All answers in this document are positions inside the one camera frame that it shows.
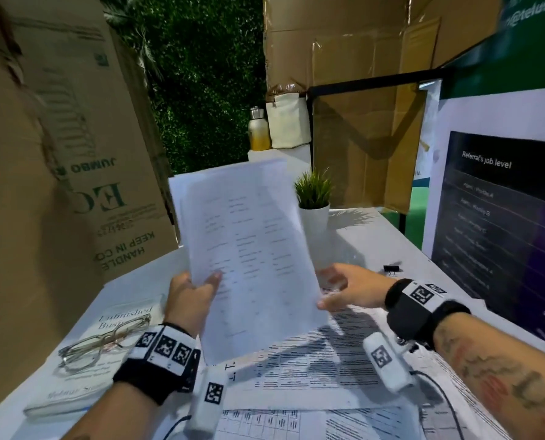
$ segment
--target white sensor device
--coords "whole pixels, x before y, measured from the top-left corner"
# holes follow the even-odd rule
[[[223,414],[223,402],[230,378],[222,368],[207,367],[200,377],[199,392],[193,392],[191,400],[191,420],[185,425],[189,439],[210,439],[217,429],[217,424]]]
[[[364,339],[362,347],[390,392],[396,394],[416,384],[415,377],[409,373],[409,366],[402,357],[402,353],[409,350],[407,346],[395,350],[382,332],[374,332]]]

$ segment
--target wristband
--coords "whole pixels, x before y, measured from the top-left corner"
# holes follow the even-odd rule
[[[399,280],[385,297],[387,323],[399,338],[434,350],[433,334],[440,322],[452,313],[470,314],[468,307],[447,299],[446,295],[445,290],[434,284]]]
[[[159,406],[172,392],[191,392],[199,357],[196,344],[177,325],[150,327],[132,347],[113,382],[133,385]]]

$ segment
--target eyeglasses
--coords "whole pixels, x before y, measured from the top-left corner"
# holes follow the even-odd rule
[[[115,348],[120,350],[131,348],[138,341],[138,333],[150,326],[150,318],[150,314],[147,313],[126,321],[109,332],[63,347],[58,351],[62,358],[61,367],[70,374],[76,374],[97,363],[104,352]]]

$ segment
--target tabletop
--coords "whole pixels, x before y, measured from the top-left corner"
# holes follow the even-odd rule
[[[469,296],[423,252],[411,244],[374,208],[334,210],[328,231],[308,241],[316,268],[332,262],[356,264],[374,271],[397,263],[402,277],[435,283],[461,301]],[[163,295],[174,274],[188,269],[188,255],[180,248],[149,264],[107,283],[61,346],[77,340],[93,319],[110,306]],[[474,314],[491,325],[545,351],[545,341],[484,309]],[[27,421],[22,410],[38,391],[39,381],[56,366],[56,349],[47,362],[0,403],[0,440],[57,440],[78,415],[59,416],[46,421]]]

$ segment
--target green hedge wall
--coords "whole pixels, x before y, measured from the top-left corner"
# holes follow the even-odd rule
[[[139,53],[175,174],[247,160],[264,103],[262,0],[101,0]]]

